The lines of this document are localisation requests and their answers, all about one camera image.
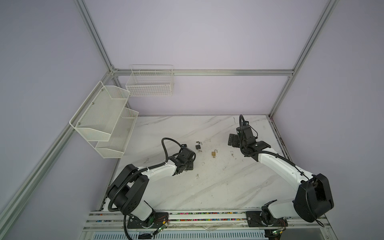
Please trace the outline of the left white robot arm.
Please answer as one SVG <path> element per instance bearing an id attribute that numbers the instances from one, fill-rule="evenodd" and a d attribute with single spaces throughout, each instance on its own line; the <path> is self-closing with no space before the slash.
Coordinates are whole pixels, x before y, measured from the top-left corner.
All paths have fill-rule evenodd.
<path id="1" fill-rule="evenodd" d="M 107 189 L 108 211 L 151 223 L 156 212 L 143 200 L 148 185 L 192 170 L 195 159 L 196 153 L 182 145 L 179 152 L 159 164 L 140 168 L 133 164 L 125 166 Z"/>

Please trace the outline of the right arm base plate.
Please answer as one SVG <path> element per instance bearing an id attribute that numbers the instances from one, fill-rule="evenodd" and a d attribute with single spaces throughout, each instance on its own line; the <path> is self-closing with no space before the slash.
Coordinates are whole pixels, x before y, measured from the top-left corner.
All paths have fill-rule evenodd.
<path id="1" fill-rule="evenodd" d="M 246 219 L 249 227 L 287 227 L 288 222 L 284 218 L 275 219 L 266 211 L 247 211 Z"/>

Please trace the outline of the lower white mesh shelf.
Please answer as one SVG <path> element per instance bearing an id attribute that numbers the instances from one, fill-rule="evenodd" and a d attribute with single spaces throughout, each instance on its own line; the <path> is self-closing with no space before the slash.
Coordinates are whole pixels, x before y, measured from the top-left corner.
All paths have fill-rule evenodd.
<path id="1" fill-rule="evenodd" d="M 123 108 L 108 142 L 98 142 L 96 151 L 104 159 L 120 159 L 125 154 L 139 112 Z"/>

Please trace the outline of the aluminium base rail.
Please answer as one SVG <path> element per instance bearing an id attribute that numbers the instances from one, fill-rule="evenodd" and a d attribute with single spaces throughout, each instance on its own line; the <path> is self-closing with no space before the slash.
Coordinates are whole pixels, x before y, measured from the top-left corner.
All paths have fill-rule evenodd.
<path id="1" fill-rule="evenodd" d="M 159 210 L 156 216 L 146 225 L 137 217 L 127 216 L 126 223 L 129 230 L 155 230 L 167 222 L 167 230 L 239 230 L 245 229 L 332 229 L 328 219 L 323 216 L 317 221 L 309 223 L 299 217 L 282 217 L 273 220 L 269 225 L 261 220 L 261 209 L 239 210 Z"/>

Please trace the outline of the white mesh shelf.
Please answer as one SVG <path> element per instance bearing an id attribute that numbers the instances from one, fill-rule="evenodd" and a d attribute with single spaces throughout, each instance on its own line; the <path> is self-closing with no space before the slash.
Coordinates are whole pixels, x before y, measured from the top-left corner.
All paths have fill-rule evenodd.
<path id="1" fill-rule="evenodd" d="M 104 159 L 120 159 L 125 154 L 139 112 L 123 108 L 108 142 L 98 142 L 96 151 Z"/>
<path id="2" fill-rule="evenodd" d="M 88 142 L 110 140 L 130 92 L 98 82 L 69 124 Z"/>

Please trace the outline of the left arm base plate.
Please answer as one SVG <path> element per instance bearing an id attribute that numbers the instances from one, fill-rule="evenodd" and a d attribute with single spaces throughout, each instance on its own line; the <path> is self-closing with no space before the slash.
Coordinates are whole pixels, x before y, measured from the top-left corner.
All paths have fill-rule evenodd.
<path id="1" fill-rule="evenodd" d="M 145 221 L 136 216 L 128 216 L 126 226 L 128 229 L 158 229 L 169 219 L 169 213 L 154 212 Z"/>

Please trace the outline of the upper white mesh shelf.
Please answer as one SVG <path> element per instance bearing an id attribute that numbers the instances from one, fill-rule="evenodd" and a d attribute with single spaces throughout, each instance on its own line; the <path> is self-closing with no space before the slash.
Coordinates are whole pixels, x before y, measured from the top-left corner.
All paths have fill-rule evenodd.
<path id="1" fill-rule="evenodd" d="M 130 92 L 98 82 L 69 124 L 88 142 L 110 140 Z"/>

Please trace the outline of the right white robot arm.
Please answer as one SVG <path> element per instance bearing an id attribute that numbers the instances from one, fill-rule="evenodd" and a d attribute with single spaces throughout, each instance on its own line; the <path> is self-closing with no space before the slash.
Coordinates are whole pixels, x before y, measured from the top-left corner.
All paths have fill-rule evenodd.
<path id="1" fill-rule="evenodd" d="M 271 145 L 257 140 L 252 127 L 237 127 L 236 134 L 229 134 L 228 145 L 239 148 L 244 157 L 252 158 L 273 170 L 296 191 L 293 199 L 272 200 L 262 206 L 260 218 L 264 225 L 271 226 L 277 220 L 288 217 L 300 217 L 313 223 L 334 208 L 326 176 L 314 175 L 279 155 Z"/>

